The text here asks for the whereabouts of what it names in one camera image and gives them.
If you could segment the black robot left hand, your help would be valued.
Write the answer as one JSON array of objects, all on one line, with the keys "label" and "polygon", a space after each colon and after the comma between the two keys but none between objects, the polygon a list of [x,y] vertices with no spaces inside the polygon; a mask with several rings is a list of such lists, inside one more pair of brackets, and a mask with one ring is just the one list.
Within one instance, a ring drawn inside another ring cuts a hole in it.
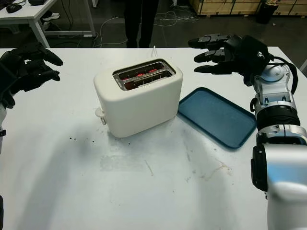
[{"label": "black robot left hand", "polygon": [[63,61],[40,42],[14,48],[0,57],[0,104],[5,109],[15,106],[13,96],[19,91],[31,91],[49,80],[60,80],[59,71],[45,62],[63,65]]}]

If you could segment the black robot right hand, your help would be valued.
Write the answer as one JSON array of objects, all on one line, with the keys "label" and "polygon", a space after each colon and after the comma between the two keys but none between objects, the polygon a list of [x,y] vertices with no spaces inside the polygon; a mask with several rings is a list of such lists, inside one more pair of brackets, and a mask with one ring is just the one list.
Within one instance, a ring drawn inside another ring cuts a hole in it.
[{"label": "black robot right hand", "polygon": [[243,38],[231,34],[208,34],[188,41],[188,46],[194,49],[207,49],[194,57],[194,62],[205,63],[194,69],[198,73],[227,75],[233,72],[243,76],[246,86],[252,86],[254,74],[250,68],[251,59],[242,50]]}]

